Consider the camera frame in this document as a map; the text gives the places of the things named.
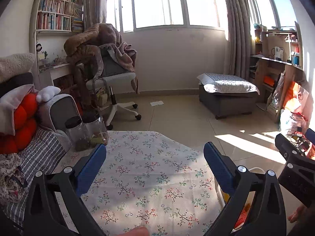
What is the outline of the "person's right hand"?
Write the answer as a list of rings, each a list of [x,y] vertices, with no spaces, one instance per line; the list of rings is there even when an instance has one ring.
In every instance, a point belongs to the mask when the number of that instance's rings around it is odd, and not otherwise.
[[[305,213],[307,210],[307,207],[303,204],[301,204],[294,212],[292,212],[287,219],[290,223],[295,223],[300,219],[300,217]]]

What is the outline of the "person's left hand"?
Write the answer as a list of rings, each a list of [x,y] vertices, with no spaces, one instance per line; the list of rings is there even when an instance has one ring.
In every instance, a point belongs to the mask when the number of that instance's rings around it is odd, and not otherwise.
[[[118,236],[149,236],[149,231],[145,226],[138,226]]]

